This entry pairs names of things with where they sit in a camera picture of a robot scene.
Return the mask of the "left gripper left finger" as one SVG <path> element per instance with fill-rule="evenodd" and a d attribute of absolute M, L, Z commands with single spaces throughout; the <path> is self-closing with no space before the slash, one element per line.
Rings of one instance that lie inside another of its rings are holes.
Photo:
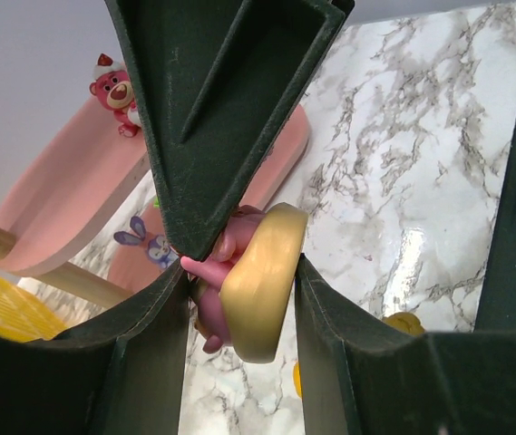
<path fill-rule="evenodd" d="M 0 434 L 174 434 L 189 281 L 178 265 L 50 341 L 0 337 Z"/>

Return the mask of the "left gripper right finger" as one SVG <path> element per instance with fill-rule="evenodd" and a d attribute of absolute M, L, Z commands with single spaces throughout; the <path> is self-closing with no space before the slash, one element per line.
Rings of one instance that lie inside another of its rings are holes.
<path fill-rule="evenodd" d="M 309 434 L 516 434 L 516 332 L 402 333 L 301 257 L 295 313 Z"/>

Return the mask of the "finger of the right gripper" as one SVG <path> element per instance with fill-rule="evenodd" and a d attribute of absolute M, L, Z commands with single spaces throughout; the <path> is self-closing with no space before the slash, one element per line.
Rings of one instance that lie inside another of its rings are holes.
<path fill-rule="evenodd" d="M 167 238 L 206 258 L 354 9 L 351 1 L 107 4 Z"/>

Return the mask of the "pink bear toy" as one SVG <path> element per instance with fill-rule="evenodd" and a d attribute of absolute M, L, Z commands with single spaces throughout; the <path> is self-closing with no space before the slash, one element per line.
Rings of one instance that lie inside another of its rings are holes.
<path fill-rule="evenodd" d="M 92 76 L 90 93 L 120 123 L 119 134 L 127 138 L 136 136 L 141 129 L 141 120 L 126 67 L 101 53 Z"/>

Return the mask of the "purple bunny donut toy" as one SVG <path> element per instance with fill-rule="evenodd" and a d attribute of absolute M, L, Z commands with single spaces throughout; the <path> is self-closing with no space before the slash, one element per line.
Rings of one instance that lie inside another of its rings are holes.
<path fill-rule="evenodd" d="M 179 256 L 162 234 L 153 234 L 147 230 L 143 219 L 132 216 L 129 222 L 131 232 L 117 231 L 114 240 L 122 246 L 141 247 L 146 257 L 159 269 L 167 269 Z"/>

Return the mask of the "strawberry tart toy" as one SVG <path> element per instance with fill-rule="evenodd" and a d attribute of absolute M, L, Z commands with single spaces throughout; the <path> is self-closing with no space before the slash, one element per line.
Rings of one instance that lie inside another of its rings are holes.
<path fill-rule="evenodd" d="M 286 203 L 267 212 L 244 206 L 206 260 L 181 258 L 196 281 L 205 353 L 230 346 L 247 363 L 275 359 L 306 229 L 307 213 Z"/>

